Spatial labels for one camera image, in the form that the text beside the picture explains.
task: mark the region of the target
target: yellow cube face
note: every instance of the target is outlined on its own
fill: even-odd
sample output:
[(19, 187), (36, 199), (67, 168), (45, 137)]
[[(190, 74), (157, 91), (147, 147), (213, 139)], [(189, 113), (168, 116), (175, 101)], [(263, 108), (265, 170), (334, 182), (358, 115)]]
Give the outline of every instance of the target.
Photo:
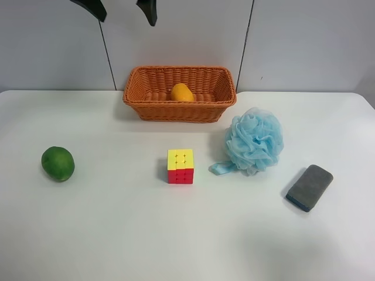
[(168, 150), (168, 170), (194, 169), (193, 149)]

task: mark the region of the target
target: lime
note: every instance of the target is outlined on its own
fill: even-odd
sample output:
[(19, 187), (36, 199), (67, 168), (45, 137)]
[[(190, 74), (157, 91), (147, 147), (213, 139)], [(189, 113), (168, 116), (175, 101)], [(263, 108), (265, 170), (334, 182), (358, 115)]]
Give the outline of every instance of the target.
[(54, 180), (65, 181), (72, 176), (75, 166), (68, 150), (52, 146), (42, 155), (42, 167)]

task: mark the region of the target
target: table surface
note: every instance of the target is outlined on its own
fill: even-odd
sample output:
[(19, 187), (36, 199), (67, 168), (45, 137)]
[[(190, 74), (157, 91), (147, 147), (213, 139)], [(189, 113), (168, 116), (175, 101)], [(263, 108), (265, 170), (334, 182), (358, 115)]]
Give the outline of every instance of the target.
[[(0, 94), (0, 280), (309, 281), (375, 278), (375, 110), (351, 93), (243, 92), (214, 124), (145, 122), (119, 91)], [(279, 164), (215, 176), (232, 117), (283, 125)], [(63, 146), (76, 170), (45, 176)], [(195, 182), (166, 183), (192, 148)], [(334, 180), (310, 213), (284, 199), (306, 167)]]

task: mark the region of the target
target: white wall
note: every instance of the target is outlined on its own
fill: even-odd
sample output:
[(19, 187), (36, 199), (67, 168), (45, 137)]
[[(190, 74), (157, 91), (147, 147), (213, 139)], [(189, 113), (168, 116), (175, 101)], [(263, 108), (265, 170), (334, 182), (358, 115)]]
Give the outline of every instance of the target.
[(114, 88), (98, 20), (69, 0), (2, 0), (0, 92)]
[(237, 80), (251, 0), (157, 0), (151, 27), (136, 0), (102, 0), (117, 88), (138, 65), (222, 65)]
[(375, 1), (255, 0), (238, 89), (357, 91), (375, 105)]

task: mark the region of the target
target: orange wicker basket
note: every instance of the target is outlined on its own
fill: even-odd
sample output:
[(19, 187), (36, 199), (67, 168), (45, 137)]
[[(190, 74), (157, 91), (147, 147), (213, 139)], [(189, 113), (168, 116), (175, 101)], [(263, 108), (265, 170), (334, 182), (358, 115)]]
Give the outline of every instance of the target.
[[(171, 101), (171, 90), (185, 83), (193, 102)], [(236, 103), (228, 69), (210, 66), (142, 66), (130, 74), (124, 102), (143, 120), (209, 123)]]

